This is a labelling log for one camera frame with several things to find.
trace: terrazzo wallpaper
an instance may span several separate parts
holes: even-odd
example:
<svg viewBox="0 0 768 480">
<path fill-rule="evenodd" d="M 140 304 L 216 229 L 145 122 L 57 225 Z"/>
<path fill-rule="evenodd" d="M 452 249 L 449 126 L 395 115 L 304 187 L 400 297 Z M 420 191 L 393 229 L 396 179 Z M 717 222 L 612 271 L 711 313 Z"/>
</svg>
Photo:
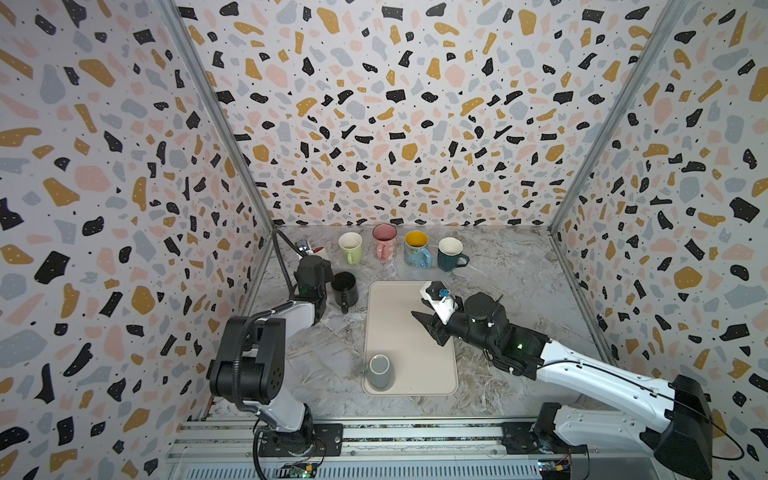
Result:
<svg viewBox="0 0 768 480">
<path fill-rule="evenodd" d="M 549 224 L 666 4 L 178 0 L 277 224 Z"/>
<path fill-rule="evenodd" d="M 768 478 L 768 3 L 690 2 L 556 237 L 613 356 L 695 378 Z M 714 454 L 739 451 L 716 431 Z"/>
<path fill-rule="evenodd" d="M 0 3 L 0 477 L 159 478 L 263 241 L 149 2 Z"/>
</svg>

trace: pink mug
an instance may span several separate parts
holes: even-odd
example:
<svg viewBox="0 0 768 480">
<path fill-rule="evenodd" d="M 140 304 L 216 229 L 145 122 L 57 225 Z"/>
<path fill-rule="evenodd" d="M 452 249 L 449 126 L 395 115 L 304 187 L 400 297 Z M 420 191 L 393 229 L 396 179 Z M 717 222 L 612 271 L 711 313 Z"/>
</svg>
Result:
<svg viewBox="0 0 768 480">
<path fill-rule="evenodd" d="M 395 254 L 397 253 L 395 237 L 397 237 L 397 229 L 394 226 L 388 223 L 376 225 L 373 229 L 373 243 L 376 246 L 376 258 L 382 262 L 395 258 Z"/>
</svg>

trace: light green mug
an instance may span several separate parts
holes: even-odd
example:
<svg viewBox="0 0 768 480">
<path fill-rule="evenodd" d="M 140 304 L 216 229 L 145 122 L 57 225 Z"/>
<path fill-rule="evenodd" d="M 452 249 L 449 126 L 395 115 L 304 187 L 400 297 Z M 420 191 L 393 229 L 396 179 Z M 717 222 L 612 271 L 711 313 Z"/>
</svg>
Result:
<svg viewBox="0 0 768 480">
<path fill-rule="evenodd" d="M 347 232 L 343 234 L 339 237 L 339 247 L 341 247 L 349 265 L 357 265 L 362 261 L 362 237 L 359 233 Z"/>
</svg>

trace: black mug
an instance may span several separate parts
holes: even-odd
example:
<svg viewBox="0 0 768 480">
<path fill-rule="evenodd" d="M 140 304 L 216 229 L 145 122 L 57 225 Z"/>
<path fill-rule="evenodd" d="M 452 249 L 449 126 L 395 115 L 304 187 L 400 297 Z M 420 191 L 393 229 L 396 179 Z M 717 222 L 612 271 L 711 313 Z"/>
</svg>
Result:
<svg viewBox="0 0 768 480">
<path fill-rule="evenodd" d="M 462 253 L 464 246 L 462 242 L 454 237 L 446 237 L 440 240 L 437 253 L 437 266 L 440 270 L 450 272 L 455 268 L 467 266 L 469 264 L 469 257 Z"/>
<path fill-rule="evenodd" d="M 348 313 L 351 306 L 355 306 L 358 300 L 357 280 L 350 272 L 339 272 L 331 281 L 333 296 L 336 304 L 341 307 L 341 313 Z"/>
</svg>

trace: mug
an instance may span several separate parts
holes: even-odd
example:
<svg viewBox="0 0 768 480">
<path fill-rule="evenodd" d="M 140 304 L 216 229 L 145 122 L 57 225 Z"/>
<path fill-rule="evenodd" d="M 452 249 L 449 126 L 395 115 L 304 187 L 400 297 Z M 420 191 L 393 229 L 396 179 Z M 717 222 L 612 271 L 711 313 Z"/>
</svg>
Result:
<svg viewBox="0 0 768 480">
<path fill-rule="evenodd" d="M 347 232 L 339 237 L 339 247 L 349 265 L 357 265 L 362 260 L 362 237 L 359 233 Z"/>
<path fill-rule="evenodd" d="M 373 229 L 373 243 L 376 245 L 376 258 L 382 262 L 392 260 L 397 253 L 397 229 L 389 223 L 381 223 Z"/>
<path fill-rule="evenodd" d="M 336 304 L 341 307 L 341 313 L 349 312 L 351 306 L 355 306 L 359 298 L 357 294 L 357 279 L 350 272 L 338 272 L 331 280 L 333 297 Z"/>
<path fill-rule="evenodd" d="M 392 386 L 395 370 L 386 355 L 374 355 L 366 367 L 366 379 L 375 390 L 384 391 Z"/>
<path fill-rule="evenodd" d="M 432 268 L 432 254 L 427 244 L 429 237 L 424 232 L 411 232 L 406 235 L 406 263 L 410 266 Z"/>
<path fill-rule="evenodd" d="M 469 257 L 462 253 L 464 246 L 459 239 L 454 237 L 446 237 L 440 240 L 438 243 L 437 253 L 437 266 L 444 272 L 450 272 L 451 270 L 469 265 Z M 466 260 L 466 262 L 459 264 L 460 259 Z"/>
</svg>

